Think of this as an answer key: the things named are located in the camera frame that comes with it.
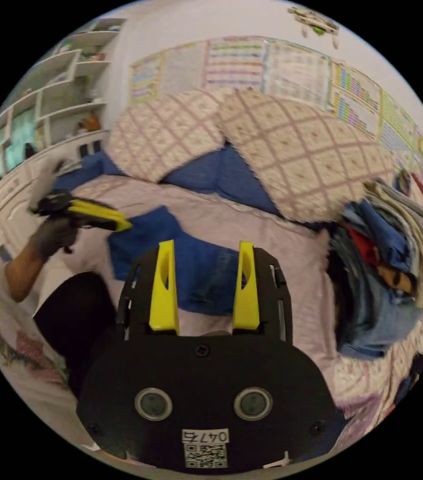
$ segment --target gray glove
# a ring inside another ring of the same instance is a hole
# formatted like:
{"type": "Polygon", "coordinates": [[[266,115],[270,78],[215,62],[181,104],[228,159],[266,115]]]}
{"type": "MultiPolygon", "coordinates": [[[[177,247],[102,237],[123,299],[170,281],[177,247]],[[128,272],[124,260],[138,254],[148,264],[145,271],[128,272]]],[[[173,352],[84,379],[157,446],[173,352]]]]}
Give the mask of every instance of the gray glove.
{"type": "Polygon", "coordinates": [[[68,218],[48,217],[30,237],[40,258],[47,262],[58,250],[71,247],[77,240],[78,228],[70,226],[68,218]]]}

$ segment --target colorful chart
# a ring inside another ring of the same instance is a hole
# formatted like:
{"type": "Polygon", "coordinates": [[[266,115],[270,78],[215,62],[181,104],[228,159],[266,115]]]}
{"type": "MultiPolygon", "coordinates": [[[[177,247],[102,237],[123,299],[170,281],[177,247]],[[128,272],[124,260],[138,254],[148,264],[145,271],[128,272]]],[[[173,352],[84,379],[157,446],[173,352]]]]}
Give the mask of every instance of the colorful chart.
{"type": "Polygon", "coordinates": [[[330,103],[333,114],[347,122],[351,127],[360,130],[369,139],[376,140],[380,124],[379,115],[341,90],[332,89],[331,94],[330,103]]]}
{"type": "Polygon", "coordinates": [[[260,37],[210,40],[204,66],[203,87],[262,89],[265,41],[260,37]]]}
{"type": "Polygon", "coordinates": [[[293,43],[267,42],[263,92],[324,110],[327,105],[330,59],[293,43]]]}
{"type": "Polygon", "coordinates": [[[160,95],[173,95],[202,84],[208,42],[201,41],[166,50],[160,74],[160,95]]]}
{"type": "Polygon", "coordinates": [[[373,112],[380,113],[380,87],[360,72],[343,63],[332,63],[332,84],[373,112]]]}
{"type": "Polygon", "coordinates": [[[394,130],[412,150],[415,138],[415,122],[385,91],[382,91],[381,94],[381,116],[383,125],[388,125],[394,130]]]}
{"type": "Polygon", "coordinates": [[[158,97],[164,52],[150,55],[130,67],[130,105],[158,97]]]}
{"type": "Polygon", "coordinates": [[[423,134],[379,85],[343,62],[285,40],[216,38],[170,48],[130,66],[137,105],[193,88],[252,87],[334,115],[395,155],[423,182],[423,134]]]}

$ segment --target blue pillow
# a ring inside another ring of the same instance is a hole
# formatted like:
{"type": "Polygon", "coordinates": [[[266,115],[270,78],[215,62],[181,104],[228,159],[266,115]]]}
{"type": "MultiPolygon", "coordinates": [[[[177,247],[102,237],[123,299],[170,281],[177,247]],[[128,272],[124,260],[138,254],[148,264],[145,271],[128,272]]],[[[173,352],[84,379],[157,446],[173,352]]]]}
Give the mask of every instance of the blue pillow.
{"type": "Polygon", "coordinates": [[[103,167],[103,175],[119,175],[121,177],[128,177],[124,171],[117,167],[114,161],[109,157],[109,155],[104,151],[101,150],[94,155],[91,155],[97,159],[100,159],[101,165],[103,167]]]}
{"type": "Polygon", "coordinates": [[[280,216],[260,181],[233,146],[227,144],[222,150],[216,193],[224,199],[280,216]]]}
{"type": "Polygon", "coordinates": [[[171,184],[199,194],[216,191],[223,149],[203,155],[166,175],[160,183],[171,184]]]}
{"type": "Polygon", "coordinates": [[[81,165],[81,168],[59,176],[53,184],[53,188],[71,192],[80,185],[86,184],[104,173],[102,160],[97,154],[84,157],[81,165]]]}

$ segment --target pile of clothes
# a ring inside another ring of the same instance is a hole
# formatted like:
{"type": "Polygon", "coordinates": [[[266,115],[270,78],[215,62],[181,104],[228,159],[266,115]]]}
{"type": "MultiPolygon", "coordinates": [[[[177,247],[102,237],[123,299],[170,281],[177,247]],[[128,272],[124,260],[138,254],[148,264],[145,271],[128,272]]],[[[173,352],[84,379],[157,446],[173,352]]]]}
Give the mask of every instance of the pile of clothes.
{"type": "Polygon", "coordinates": [[[366,182],[365,198],[344,207],[332,235],[328,274],[342,355],[382,358],[423,317],[423,206],[407,196],[406,173],[395,188],[366,182]]]}

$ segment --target yellow gripper jaw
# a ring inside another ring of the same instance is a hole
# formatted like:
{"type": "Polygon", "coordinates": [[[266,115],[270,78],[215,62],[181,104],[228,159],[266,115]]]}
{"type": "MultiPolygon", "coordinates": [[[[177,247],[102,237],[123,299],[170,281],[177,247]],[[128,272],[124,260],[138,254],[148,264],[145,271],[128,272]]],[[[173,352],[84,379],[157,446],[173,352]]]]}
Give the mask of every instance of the yellow gripper jaw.
{"type": "Polygon", "coordinates": [[[233,330],[256,331],[259,326],[260,313],[253,244],[249,241],[241,241],[233,304],[233,330]]]}
{"type": "Polygon", "coordinates": [[[176,335],[180,335],[173,240],[162,241],[159,244],[149,326],[154,332],[175,331],[176,335]]]}

